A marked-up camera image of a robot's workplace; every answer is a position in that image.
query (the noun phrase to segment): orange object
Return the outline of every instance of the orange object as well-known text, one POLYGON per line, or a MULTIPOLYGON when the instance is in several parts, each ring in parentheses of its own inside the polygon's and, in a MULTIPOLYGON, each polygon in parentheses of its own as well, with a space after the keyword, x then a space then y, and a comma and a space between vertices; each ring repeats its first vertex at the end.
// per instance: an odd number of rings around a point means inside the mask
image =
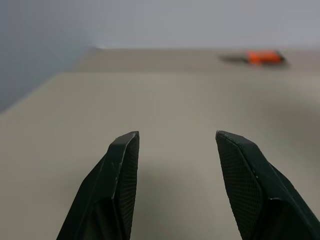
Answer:
POLYGON ((280 64, 284 58, 276 51, 251 51, 247 53, 247 60, 250 64, 280 64))

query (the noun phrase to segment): beige table surface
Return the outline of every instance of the beige table surface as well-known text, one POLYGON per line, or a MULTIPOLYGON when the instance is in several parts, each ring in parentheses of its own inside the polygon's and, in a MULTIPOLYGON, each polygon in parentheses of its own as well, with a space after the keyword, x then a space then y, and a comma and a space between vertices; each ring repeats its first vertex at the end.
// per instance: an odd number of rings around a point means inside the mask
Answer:
POLYGON ((0 239, 55 239, 118 136, 140 131, 132 240, 241 239, 216 130, 256 142, 320 218, 320 71, 88 69, 0 117, 0 239))

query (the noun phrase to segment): white wall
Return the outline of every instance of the white wall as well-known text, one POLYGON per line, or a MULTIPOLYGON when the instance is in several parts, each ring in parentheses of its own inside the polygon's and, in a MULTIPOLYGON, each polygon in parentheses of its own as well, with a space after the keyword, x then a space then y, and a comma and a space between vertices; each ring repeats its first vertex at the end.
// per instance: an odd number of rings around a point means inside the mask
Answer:
POLYGON ((320 46, 319 0, 2 0, 0 112, 90 47, 320 46))
POLYGON ((320 46, 319 0, 112 0, 106 48, 320 46))

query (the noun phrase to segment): gray wall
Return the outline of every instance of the gray wall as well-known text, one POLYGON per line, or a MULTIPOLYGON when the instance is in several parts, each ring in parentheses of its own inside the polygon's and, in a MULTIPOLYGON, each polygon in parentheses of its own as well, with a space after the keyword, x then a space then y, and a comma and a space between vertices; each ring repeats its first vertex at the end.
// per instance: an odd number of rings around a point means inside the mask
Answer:
POLYGON ((90 47, 320 45, 319 0, 2 0, 0 112, 90 47))

